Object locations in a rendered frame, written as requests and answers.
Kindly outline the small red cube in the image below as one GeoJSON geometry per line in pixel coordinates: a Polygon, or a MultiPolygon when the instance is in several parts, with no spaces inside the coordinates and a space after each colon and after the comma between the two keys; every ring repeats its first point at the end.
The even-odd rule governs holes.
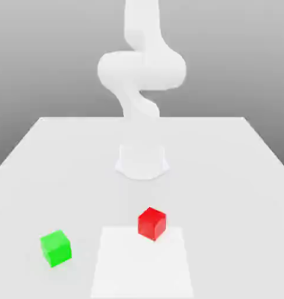
{"type": "Polygon", "coordinates": [[[152,207],[146,209],[138,217],[138,233],[152,241],[156,241],[166,227],[167,215],[152,207]]]}

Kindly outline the small green cube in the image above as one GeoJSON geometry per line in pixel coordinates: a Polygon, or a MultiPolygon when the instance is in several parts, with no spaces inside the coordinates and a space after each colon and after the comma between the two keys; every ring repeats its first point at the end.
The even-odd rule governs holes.
{"type": "Polygon", "coordinates": [[[62,230],[56,230],[40,238],[40,247],[50,267],[72,258],[71,242],[62,230]]]}

